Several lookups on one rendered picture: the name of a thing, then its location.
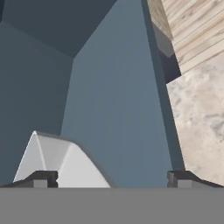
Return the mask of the blue-grey cabinet door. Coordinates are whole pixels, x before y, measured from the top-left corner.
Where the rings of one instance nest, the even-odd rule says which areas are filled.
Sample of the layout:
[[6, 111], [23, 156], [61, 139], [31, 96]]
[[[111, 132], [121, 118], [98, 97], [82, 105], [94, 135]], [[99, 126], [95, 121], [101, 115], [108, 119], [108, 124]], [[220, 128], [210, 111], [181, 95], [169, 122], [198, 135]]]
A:
[[146, 0], [117, 0], [74, 58], [61, 135], [112, 186], [164, 187], [183, 169]]

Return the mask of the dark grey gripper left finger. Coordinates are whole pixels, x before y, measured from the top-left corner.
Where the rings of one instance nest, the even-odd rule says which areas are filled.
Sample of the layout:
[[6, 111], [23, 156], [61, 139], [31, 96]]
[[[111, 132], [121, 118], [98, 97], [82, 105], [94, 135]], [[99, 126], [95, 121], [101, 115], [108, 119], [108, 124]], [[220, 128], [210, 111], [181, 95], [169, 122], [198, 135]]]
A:
[[35, 171], [27, 178], [20, 179], [7, 185], [0, 185], [0, 188], [57, 188], [59, 186], [57, 171]]

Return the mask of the white translucent tupperware container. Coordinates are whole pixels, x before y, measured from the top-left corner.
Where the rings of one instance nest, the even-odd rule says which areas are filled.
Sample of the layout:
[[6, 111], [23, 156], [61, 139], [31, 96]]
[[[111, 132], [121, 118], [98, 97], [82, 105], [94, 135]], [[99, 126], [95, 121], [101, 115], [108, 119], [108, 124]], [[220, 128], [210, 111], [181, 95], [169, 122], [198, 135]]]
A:
[[61, 188], [111, 188], [112, 183], [79, 145], [60, 136], [33, 131], [15, 181], [35, 171], [56, 171]]

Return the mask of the blue-grey cabinet body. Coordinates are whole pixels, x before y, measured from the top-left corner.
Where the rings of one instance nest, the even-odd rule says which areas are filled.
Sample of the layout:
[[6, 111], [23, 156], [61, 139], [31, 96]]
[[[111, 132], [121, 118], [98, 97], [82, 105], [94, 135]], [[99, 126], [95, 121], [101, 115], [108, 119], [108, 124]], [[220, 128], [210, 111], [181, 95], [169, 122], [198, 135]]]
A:
[[34, 130], [58, 135], [74, 57], [117, 0], [0, 0], [0, 185]]

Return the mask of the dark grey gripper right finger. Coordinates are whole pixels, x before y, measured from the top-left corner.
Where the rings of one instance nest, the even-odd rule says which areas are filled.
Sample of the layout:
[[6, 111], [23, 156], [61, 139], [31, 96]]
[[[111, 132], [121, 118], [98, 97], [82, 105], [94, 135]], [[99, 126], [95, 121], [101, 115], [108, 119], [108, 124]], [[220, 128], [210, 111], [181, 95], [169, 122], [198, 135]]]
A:
[[168, 187], [175, 188], [223, 188], [223, 185], [201, 179], [191, 171], [168, 171]]

